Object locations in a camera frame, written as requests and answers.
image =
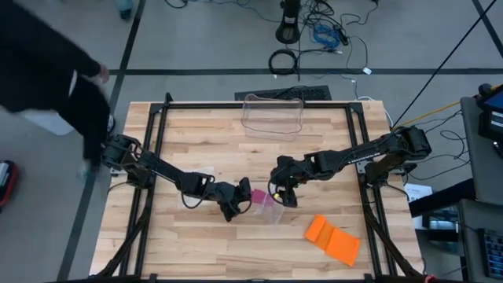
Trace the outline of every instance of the floor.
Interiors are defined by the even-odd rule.
[[[351,82],[337,75],[313,75],[327,72],[326,68],[345,72],[348,47],[340,48],[343,54],[303,57],[302,66],[310,74],[303,74],[300,82],[294,75],[275,78],[268,73],[267,61],[273,51],[284,47],[274,38],[277,24],[261,20],[253,10],[233,3],[218,5],[201,0],[189,2],[184,9],[172,9],[160,0],[135,0],[135,7],[143,9],[138,10],[136,20],[126,23],[119,19],[113,0],[20,2],[112,69],[114,76],[106,89],[115,109],[118,132],[130,101],[161,101],[166,92],[176,101],[229,101],[238,91],[328,85],[334,100],[354,99]],[[341,13],[364,15],[373,7],[370,0],[330,2],[336,19]],[[281,16],[278,4],[251,0],[250,6],[262,17],[277,20]],[[484,9],[489,4],[490,0],[380,1],[367,25],[347,27],[349,35],[365,41],[368,68],[373,70],[372,75],[352,75],[358,95],[384,101],[396,120],[475,22],[479,16],[477,6]],[[401,122],[471,96],[481,83],[501,83],[501,13],[503,3],[499,1]],[[349,68],[357,69],[365,63],[365,49],[358,40],[353,43]],[[302,49],[316,46],[307,37],[301,40]],[[289,64],[286,58],[276,63]],[[432,119],[457,110],[454,107]],[[87,276],[110,183],[108,172],[103,170],[94,190],[86,191],[84,182],[76,178],[82,148],[77,133],[56,137],[3,111],[0,120],[1,158],[14,160],[22,168],[14,198],[0,214],[0,281],[55,281],[66,271],[70,278]],[[440,130],[463,136],[461,118],[428,134],[432,155],[458,154],[461,143],[442,138]],[[460,164],[459,160],[442,157],[420,164],[413,174],[427,178]],[[470,175],[469,166],[465,166],[437,178],[411,177],[409,182],[440,190]],[[86,193],[91,192],[87,207]],[[80,229],[79,240],[69,240]],[[460,267],[455,255],[440,252],[422,235],[420,246],[428,273],[441,275]],[[73,258],[73,264],[71,269],[60,272],[64,255],[65,262]],[[446,277],[460,276],[455,272]]]

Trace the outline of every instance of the orange towel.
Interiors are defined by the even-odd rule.
[[[323,215],[314,216],[304,237],[324,250],[327,255],[353,266],[358,256],[360,239],[334,227]]]

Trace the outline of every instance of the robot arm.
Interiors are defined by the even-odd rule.
[[[270,172],[270,183],[276,185],[276,193],[283,205],[295,208],[297,199],[293,188],[299,184],[305,184],[310,180],[326,181],[349,164],[386,155],[380,161],[370,162],[365,166],[365,181],[377,184],[385,181],[391,170],[407,160],[422,160],[430,153],[430,145],[422,130],[403,127],[350,149],[308,153],[304,156],[304,160],[279,156],[277,167]]]
[[[102,155],[102,162],[107,167],[125,170],[127,182],[133,186],[151,187],[155,174],[173,182],[182,195],[201,201],[216,201],[227,222],[244,213],[245,211],[240,211],[239,204],[252,198],[248,178],[242,178],[238,186],[227,182],[215,183],[214,176],[181,171],[154,153],[144,150],[137,139],[121,134],[110,138]]]

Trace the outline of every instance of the wooden table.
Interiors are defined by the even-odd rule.
[[[149,107],[148,102],[131,103],[125,135],[143,141]],[[387,133],[382,102],[363,102],[363,107],[370,139]],[[240,117],[240,109],[169,109],[161,158],[185,171],[213,167],[216,182],[237,184],[247,176],[253,189],[265,190],[277,156],[302,159],[304,153],[351,147],[343,110],[304,109],[303,129],[294,142],[248,138]],[[154,128],[150,149],[156,132]],[[112,184],[124,179],[114,178]],[[391,177],[390,184],[402,188],[398,176]],[[118,186],[108,195],[90,274],[100,271],[122,244],[133,192],[130,186]],[[417,270],[423,270],[405,195],[386,187],[381,192],[391,239]],[[174,185],[157,178],[143,276],[362,279],[364,273],[372,274],[355,167],[345,167],[327,182],[300,186],[296,194],[299,207],[286,208],[277,226],[265,224],[253,214],[253,207],[227,223],[215,203],[204,202],[194,210],[184,208]],[[353,267],[326,256],[303,239],[316,214],[325,215],[331,224],[362,240]],[[387,274],[384,248],[376,238]],[[134,246],[130,266],[136,260],[136,250]]]

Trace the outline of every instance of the black pants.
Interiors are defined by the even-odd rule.
[[[93,167],[99,166],[110,114],[110,106],[100,88],[79,76],[72,94],[57,111],[84,137],[84,159]]]

